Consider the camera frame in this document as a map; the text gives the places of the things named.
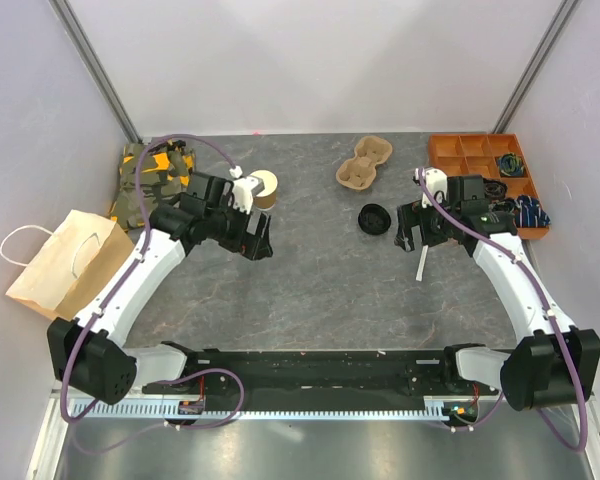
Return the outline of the brown paper coffee cup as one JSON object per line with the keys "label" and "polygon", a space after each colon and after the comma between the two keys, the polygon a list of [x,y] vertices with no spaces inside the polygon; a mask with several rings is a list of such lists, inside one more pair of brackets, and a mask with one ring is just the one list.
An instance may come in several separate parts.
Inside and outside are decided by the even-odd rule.
{"label": "brown paper coffee cup", "polygon": [[255,206],[262,211],[271,210],[277,201],[278,178],[269,170],[256,170],[251,176],[262,182],[262,189],[253,196]]}

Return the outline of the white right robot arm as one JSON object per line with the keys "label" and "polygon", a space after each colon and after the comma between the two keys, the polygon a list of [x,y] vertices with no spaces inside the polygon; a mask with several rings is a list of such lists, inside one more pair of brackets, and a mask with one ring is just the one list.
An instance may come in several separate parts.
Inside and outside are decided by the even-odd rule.
{"label": "white right robot arm", "polygon": [[557,305],[528,260],[511,213],[494,210],[480,175],[447,176],[418,168],[413,180],[420,199],[397,209],[397,246],[415,248],[413,233],[429,250],[449,240],[464,247],[487,275],[516,336],[510,353],[474,344],[446,348],[438,368],[447,392],[463,392],[473,381],[503,392],[517,411],[589,400],[600,360],[600,338],[580,329]]}

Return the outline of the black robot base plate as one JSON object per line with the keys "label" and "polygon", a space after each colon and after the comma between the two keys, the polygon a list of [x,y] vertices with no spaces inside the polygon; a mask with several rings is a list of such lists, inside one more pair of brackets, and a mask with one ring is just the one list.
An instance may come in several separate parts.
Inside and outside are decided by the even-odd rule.
{"label": "black robot base plate", "polygon": [[319,388],[394,391],[408,396],[486,397],[497,390],[454,373],[441,350],[193,350],[164,341],[186,358],[183,374],[207,368],[235,373],[249,394],[257,390]]}

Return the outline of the black plastic cup lid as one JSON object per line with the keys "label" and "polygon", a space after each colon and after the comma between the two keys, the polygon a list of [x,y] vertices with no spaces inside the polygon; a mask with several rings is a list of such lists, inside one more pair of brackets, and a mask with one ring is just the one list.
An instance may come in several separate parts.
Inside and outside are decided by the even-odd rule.
{"label": "black plastic cup lid", "polygon": [[378,236],[385,234],[391,227],[391,216],[381,205],[364,205],[357,218],[359,228],[366,234]]}

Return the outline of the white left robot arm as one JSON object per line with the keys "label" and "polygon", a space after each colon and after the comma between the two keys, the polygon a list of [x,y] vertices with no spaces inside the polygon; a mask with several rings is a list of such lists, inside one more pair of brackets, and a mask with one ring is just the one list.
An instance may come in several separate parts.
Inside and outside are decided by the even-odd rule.
{"label": "white left robot arm", "polygon": [[178,393],[195,389],[200,371],[183,351],[166,344],[128,349],[131,327],[159,285],[204,241],[252,261],[271,257],[267,212],[276,189],[275,175],[265,170],[235,179],[196,174],[186,192],[159,205],[106,286],[72,320],[58,318],[48,328],[62,388],[108,405],[133,388],[161,381]]}

